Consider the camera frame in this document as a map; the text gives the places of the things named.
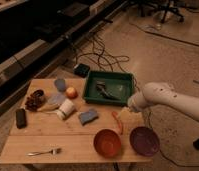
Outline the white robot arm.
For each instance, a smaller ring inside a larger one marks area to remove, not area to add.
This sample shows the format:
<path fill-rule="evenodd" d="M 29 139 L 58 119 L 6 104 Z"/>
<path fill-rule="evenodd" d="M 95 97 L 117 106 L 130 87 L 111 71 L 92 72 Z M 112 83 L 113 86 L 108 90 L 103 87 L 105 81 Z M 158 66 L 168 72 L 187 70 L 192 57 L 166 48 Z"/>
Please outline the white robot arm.
<path fill-rule="evenodd" d="M 142 112 L 155 105 L 168 106 L 199 122 L 199 98 L 178 93 L 167 82 L 149 82 L 126 101 L 126 107 L 132 112 Z"/>

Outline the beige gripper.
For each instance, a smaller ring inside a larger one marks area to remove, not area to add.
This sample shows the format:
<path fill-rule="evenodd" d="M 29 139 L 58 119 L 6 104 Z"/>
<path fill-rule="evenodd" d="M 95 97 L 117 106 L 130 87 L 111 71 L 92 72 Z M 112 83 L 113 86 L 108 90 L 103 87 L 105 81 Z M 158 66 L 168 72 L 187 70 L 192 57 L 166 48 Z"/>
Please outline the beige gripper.
<path fill-rule="evenodd" d="M 120 120 L 122 121 L 124 131 L 131 131 L 138 126 L 144 125 L 142 114 L 140 112 L 131 112 L 127 107 L 120 111 Z"/>

